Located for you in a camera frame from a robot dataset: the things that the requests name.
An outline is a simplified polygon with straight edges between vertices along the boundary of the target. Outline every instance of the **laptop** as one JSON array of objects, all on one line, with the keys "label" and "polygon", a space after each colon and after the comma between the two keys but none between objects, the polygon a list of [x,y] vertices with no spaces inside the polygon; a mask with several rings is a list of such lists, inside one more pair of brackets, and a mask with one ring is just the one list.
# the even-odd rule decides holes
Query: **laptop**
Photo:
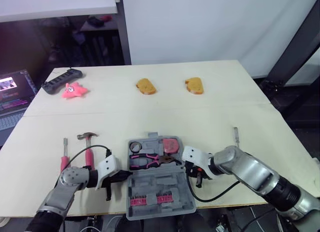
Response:
[{"label": "laptop", "polygon": [[37,93],[27,70],[0,75],[0,147]]}]

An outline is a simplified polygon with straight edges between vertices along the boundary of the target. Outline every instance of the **starfish plush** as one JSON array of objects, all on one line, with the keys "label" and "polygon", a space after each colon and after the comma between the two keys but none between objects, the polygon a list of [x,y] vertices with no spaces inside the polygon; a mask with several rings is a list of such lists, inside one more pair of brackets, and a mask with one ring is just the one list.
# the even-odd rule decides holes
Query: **starfish plush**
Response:
[{"label": "starfish plush", "polygon": [[67,83],[65,85],[65,91],[62,93],[63,98],[73,98],[73,97],[81,97],[83,94],[88,92],[87,88],[84,88],[79,85],[79,83]]}]

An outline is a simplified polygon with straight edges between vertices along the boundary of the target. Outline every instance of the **pink hammer handle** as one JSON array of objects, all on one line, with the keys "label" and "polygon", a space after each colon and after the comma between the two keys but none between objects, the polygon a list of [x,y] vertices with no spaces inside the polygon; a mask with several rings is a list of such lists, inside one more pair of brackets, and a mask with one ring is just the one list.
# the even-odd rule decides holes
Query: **pink hammer handle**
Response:
[{"label": "pink hammer handle", "polygon": [[85,164],[86,166],[91,166],[91,169],[95,169],[95,160],[94,160],[94,153],[92,152],[91,149],[87,149],[85,151]]},{"label": "pink hammer handle", "polygon": [[62,172],[66,165],[69,163],[69,157],[68,156],[63,156],[61,157],[61,165],[60,165],[60,172]]}]

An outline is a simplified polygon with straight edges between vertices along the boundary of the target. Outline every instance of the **gray tool case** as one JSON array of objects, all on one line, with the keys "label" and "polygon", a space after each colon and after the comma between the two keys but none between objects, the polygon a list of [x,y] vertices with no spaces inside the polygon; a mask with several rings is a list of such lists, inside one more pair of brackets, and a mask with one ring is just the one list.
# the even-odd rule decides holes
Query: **gray tool case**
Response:
[{"label": "gray tool case", "polygon": [[[185,164],[182,161],[184,147],[181,140],[176,136],[158,136],[158,133],[149,133],[148,136],[147,139],[131,140],[128,143],[128,168],[133,174],[127,180],[127,219],[139,220],[195,212],[196,203],[188,188]],[[131,166],[142,166],[154,160],[132,159],[130,155],[166,155],[164,141],[168,140],[164,139],[175,139],[178,142],[178,151],[170,156],[181,164],[171,162],[159,167],[131,169]]]}]

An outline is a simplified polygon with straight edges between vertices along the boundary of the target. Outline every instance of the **laptop screen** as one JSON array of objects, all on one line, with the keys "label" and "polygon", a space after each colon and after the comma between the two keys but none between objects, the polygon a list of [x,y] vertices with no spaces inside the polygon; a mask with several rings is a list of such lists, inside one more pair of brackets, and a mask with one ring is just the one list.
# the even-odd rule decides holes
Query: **laptop screen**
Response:
[{"label": "laptop screen", "polygon": [[0,115],[26,108],[36,93],[27,70],[0,75]]}]

